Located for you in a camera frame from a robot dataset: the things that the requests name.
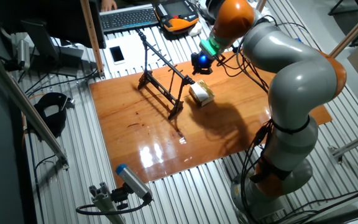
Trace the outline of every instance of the blue light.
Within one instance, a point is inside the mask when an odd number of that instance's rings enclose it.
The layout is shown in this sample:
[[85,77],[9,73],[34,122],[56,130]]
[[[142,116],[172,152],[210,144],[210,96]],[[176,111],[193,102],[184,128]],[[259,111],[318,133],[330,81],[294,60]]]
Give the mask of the blue light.
[[200,57],[200,63],[205,63],[206,60],[207,60],[207,58],[206,58],[205,55],[202,55],[202,56]]

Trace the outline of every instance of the phone screen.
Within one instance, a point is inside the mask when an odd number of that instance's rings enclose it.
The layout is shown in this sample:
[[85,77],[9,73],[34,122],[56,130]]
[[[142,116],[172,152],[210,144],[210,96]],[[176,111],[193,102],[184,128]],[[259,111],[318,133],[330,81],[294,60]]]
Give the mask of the phone screen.
[[120,62],[120,61],[124,60],[124,56],[122,55],[121,48],[119,46],[111,47],[110,52],[112,55],[112,59],[115,62]]

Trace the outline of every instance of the black metal stand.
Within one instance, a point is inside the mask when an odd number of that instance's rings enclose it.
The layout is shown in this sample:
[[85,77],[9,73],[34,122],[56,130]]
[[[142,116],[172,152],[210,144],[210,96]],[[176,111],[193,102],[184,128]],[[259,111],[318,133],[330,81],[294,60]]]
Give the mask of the black metal stand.
[[[160,54],[160,52],[158,50],[156,50],[150,43],[148,43],[146,41],[146,36],[143,34],[142,31],[140,31],[139,29],[136,30],[136,32],[139,34],[140,39],[143,41],[143,46],[144,46],[144,50],[145,50],[145,66],[144,66],[144,73],[141,76],[141,78],[139,79],[139,85],[137,87],[138,90],[141,90],[143,87],[145,87],[148,83],[153,84],[154,87],[156,87],[156,89],[162,93],[162,95],[169,100],[169,102],[173,105],[173,108],[168,116],[168,119],[172,119],[175,115],[177,115],[179,113],[179,111],[181,111],[183,109],[183,101],[180,101],[180,97],[181,97],[181,93],[183,90],[183,87],[185,85],[188,84],[194,84],[195,82],[188,76],[183,76],[181,74],[182,71],[178,71],[176,69],[176,66],[173,66],[167,59],[164,58],[163,55]],[[167,89],[164,88],[164,86],[162,86],[152,75],[152,71],[148,71],[147,70],[147,50],[150,49],[152,50],[156,55],[158,55],[158,57],[160,57],[160,59],[166,64],[168,65],[171,69],[170,71],[173,71],[172,73],[172,79],[171,79],[171,84],[170,84],[170,88],[169,91],[167,91]],[[180,84],[180,89],[179,89],[179,94],[178,94],[178,98],[176,99],[172,94],[171,94],[171,89],[172,89],[172,81],[173,81],[173,77],[174,75],[177,74],[180,78],[181,78],[181,84]]]

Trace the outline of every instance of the black strap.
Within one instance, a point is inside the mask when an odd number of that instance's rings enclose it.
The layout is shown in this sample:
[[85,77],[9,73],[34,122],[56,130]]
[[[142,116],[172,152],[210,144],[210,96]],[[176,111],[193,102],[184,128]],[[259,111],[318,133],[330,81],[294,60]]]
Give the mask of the black strap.
[[261,173],[249,178],[255,184],[265,180],[271,173],[276,175],[280,180],[285,180],[288,175],[291,174],[291,171],[284,171],[273,166],[273,164],[269,163],[263,155],[260,156],[260,159],[263,161],[258,163]]
[[278,124],[276,124],[273,121],[273,119],[271,119],[271,120],[272,120],[272,124],[273,124],[274,128],[277,128],[279,131],[282,131],[282,132],[287,133],[287,134],[295,134],[295,133],[298,133],[298,132],[304,130],[309,125],[310,115],[308,115],[308,121],[302,127],[298,128],[298,129],[295,129],[295,130],[281,128]]

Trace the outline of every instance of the cardboard box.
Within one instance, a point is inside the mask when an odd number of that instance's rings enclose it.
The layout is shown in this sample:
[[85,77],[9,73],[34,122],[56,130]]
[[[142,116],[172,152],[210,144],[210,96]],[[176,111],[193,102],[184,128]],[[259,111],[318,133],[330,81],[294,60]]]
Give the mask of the cardboard box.
[[189,93],[193,99],[195,99],[197,104],[201,106],[213,101],[215,97],[214,93],[204,80],[197,81],[196,83],[190,85]]

